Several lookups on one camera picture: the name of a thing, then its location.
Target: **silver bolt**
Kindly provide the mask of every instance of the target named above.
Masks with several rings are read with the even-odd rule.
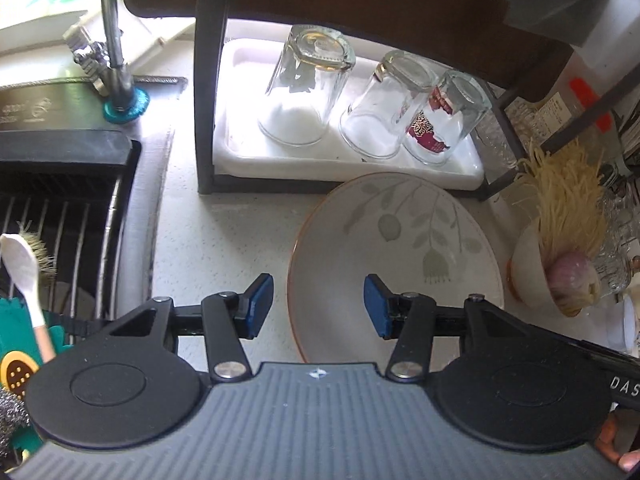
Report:
[[[235,379],[246,373],[246,366],[238,361],[224,361],[215,365],[213,371],[223,379]]]
[[[413,379],[422,374],[422,366],[412,361],[400,361],[391,367],[391,373],[399,379]]]

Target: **red onion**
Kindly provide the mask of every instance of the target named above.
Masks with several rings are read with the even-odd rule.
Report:
[[[546,282],[560,307],[583,308],[600,299],[600,277],[591,260],[580,251],[560,256],[547,270]]]

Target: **faucet base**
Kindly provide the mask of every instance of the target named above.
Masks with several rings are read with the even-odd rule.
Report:
[[[102,114],[104,118],[113,124],[124,124],[133,121],[146,112],[146,108],[151,101],[149,94],[142,88],[134,88],[133,104],[131,108],[125,112],[120,112],[113,107],[110,101],[105,102],[102,106]]]

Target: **gray ribbed surface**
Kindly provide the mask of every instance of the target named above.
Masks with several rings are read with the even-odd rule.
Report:
[[[17,480],[607,480],[622,471],[591,446],[524,455],[485,446],[443,421],[417,386],[372,365],[265,364],[213,389],[170,436],[121,452],[45,444]]]

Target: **white tray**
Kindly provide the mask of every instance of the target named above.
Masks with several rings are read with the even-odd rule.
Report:
[[[377,171],[402,171],[424,177],[446,189],[478,188],[484,177],[482,162],[471,140],[460,142],[442,166],[426,166],[407,150],[384,161],[365,160],[354,152],[337,129],[337,120],[366,85],[377,61],[356,58],[356,65],[329,121],[329,131],[311,146],[284,146],[267,138],[258,127],[255,104],[264,94],[283,44],[241,39],[222,51],[213,133],[216,173],[254,178],[347,181]]]

